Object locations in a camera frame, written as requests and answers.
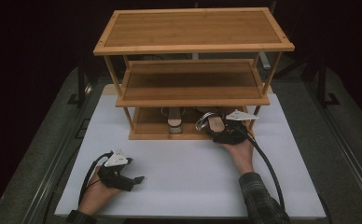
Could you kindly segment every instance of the bottom shelf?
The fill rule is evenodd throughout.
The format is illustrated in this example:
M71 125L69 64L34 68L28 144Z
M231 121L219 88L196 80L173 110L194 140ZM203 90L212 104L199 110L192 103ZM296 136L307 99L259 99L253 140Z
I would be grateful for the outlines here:
M169 133L167 117L160 112L160 107L136 107L133 117L133 129L129 134L131 140L204 140L211 139L205 131L195 129L196 121L202 113L193 107L184 107L182 116L183 132ZM235 109L247 112L246 106L220 107L221 111L230 114Z

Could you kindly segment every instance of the person's right hand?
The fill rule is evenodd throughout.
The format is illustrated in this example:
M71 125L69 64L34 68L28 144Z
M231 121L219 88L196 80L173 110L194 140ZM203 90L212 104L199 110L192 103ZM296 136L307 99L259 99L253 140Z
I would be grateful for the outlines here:
M221 144L232 156L233 161L241 175L254 172L253 145L246 139L237 145Z

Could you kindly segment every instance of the top shelf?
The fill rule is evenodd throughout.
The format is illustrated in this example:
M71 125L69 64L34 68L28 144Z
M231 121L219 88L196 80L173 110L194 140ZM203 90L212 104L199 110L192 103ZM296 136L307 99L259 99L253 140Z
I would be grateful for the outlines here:
M292 51L265 7L115 11L95 55Z

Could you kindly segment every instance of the sleeve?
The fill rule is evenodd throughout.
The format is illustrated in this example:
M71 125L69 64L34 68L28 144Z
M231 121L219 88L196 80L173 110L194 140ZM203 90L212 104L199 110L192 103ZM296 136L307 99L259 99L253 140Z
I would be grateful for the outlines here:
M95 224L97 219L86 214L83 214L77 210L71 211L68 215L65 223L73 223L73 224Z
M259 174L246 173L240 177L239 183L250 222L254 224L291 223L288 214L269 194Z

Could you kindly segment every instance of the person's left hand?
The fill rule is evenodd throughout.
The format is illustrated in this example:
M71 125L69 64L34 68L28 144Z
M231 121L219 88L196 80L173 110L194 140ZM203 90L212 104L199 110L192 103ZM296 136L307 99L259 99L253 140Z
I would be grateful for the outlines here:
M92 216L99 211L112 197L122 192L121 189L109 188L100 181L97 173L100 166L96 167L94 175L91 177L88 188L82 197L78 211Z

